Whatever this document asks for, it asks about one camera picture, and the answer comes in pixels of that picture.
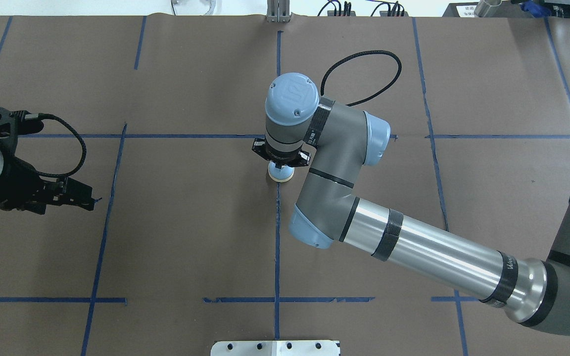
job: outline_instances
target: gray robot arm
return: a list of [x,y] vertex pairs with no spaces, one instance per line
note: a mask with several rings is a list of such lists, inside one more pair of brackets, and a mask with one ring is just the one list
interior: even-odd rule
[[[18,137],[40,132],[43,120],[60,122],[79,140],[81,160],[72,171],[64,174],[39,172],[15,156]],[[45,214],[47,205],[74,205],[88,211],[93,210],[95,199],[92,198],[92,187],[70,177],[82,167],[85,157],[86,147],[82,137],[62,119],[50,114],[33,115],[25,110],[8,111],[0,108],[0,209]]]
[[302,74],[269,88],[266,138],[253,150],[284,167],[303,143],[317,148],[289,230],[317,248],[341,241],[502,308],[514,322],[570,335],[570,205],[547,261],[492,250],[352,194],[362,165],[380,160],[389,125],[364,111],[319,97]]

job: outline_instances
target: metal plate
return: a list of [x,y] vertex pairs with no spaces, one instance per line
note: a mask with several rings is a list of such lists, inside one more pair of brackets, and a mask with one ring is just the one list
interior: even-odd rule
[[339,356],[340,342],[332,340],[285,340],[218,342],[210,356]]

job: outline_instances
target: round object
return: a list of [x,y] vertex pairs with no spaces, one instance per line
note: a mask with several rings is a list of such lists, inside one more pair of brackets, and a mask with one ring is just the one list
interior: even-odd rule
[[294,168],[284,165],[283,168],[278,169],[274,162],[270,162],[267,165],[267,174],[276,182],[284,183],[294,176]]
[[319,101],[318,88],[307,75],[285,73],[267,90],[265,113],[274,124],[296,126],[314,115]]

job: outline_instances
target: metal bracket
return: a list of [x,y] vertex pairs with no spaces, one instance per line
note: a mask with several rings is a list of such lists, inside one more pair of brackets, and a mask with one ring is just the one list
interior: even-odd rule
[[289,22],[289,0],[267,0],[267,22]]
[[218,342],[210,356],[340,356],[340,342],[332,340],[292,340]]

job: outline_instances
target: black cable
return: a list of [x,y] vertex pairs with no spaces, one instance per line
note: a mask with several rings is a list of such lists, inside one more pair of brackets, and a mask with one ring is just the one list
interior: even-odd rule
[[373,16],[373,15],[375,14],[375,11],[377,11],[377,10],[380,8],[380,6],[382,6],[382,5],[388,6],[388,11],[387,11],[387,13],[391,12],[391,3],[389,3],[389,2],[380,2],[380,3],[373,9],[373,12],[371,13],[371,16]]
[[336,16],[334,2],[337,2],[337,6],[340,7],[339,11],[342,12],[342,5],[340,4],[339,0],[327,0],[327,3],[324,4],[324,6],[321,8],[321,11],[318,11],[317,16],[320,16],[323,13],[323,10],[325,9],[325,7],[329,6],[329,4],[333,4],[333,8],[334,8],[333,15]]
[[74,137],[76,137],[77,140],[79,140],[79,143],[81,144],[81,159],[79,160],[79,164],[76,165],[76,167],[74,169],[72,169],[71,171],[67,172],[67,173],[58,173],[58,174],[54,174],[54,173],[44,173],[41,171],[37,171],[36,169],[34,169],[33,167],[25,164],[24,162],[22,162],[19,158],[17,158],[16,156],[14,156],[4,145],[2,145],[0,143],[0,151],[2,151],[2,153],[4,155],[6,155],[8,158],[10,158],[12,160],[12,162],[14,162],[15,164],[17,164],[19,167],[22,167],[23,169],[25,169],[26,171],[30,171],[34,174],[37,174],[39,176],[42,177],[46,177],[46,178],[65,178],[65,177],[69,177],[72,176],[73,174],[75,174],[77,171],[79,171],[79,169],[81,169],[81,167],[83,166],[83,164],[85,163],[85,159],[87,157],[87,146],[85,145],[85,141],[83,141],[83,138],[81,137],[81,135],[79,135],[79,133],[76,132],[76,130],[70,126],[70,124],[68,124],[67,122],[65,122],[65,120],[61,119],[60,117],[56,117],[55,115],[52,114],[43,114],[43,113],[39,113],[39,119],[40,120],[54,120],[57,121],[59,123],[61,123],[63,126],[65,126],[66,129],[68,129],[72,135],[74,135]]
[[376,50],[365,50],[364,52],[358,52],[355,54],[352,54],[348,57],[345,57],[343,59],[340,59],[340,61],[338,61],[336,64],[332,65],[331,68],[329,68],[327,70],[327,72],[325,73],[324,77],[323,77],[323,81],[321,82],[321,95],[324,95],[324,86],[325,83],[327,82],[327,78],[329,78],[329,74],[331,74],[331,72],[333,72],[334,69],[336,69],[337,67],[339,67],[340,65],[350,61],[353,58],[358,58],[358,57],[362,57],[362,56],[369,56],[371,54],[384,54],[385,56],[390,56],[392,57],[396,62],[397,62],[397,73],[395,74],[393,80],[391,81],[391,83],[386,84],[385,87],[383,87],[382,89],[380,89],[378,92],[376,92],[375,94],[366,97],[362,100],[358,100],[355,101],[353,103],[347,104],[346,106],[353,106],[353,105],[357,105],[357,104],[362,104],[362,103],[366,103],[367,101],[373,99],[374,97],[382,94],[384,91],[386,91],[388,88],[390,88],[393,84],[395,84],[395,82],[397,81],[397,79],[400,77],[400,74],[402,74],[402,61],[400,61],[400,58],[398,56],[396,56],[396,54],[394,54],[393,52],[390,52],[388,50],[382,50],[382,49],[376,49]]

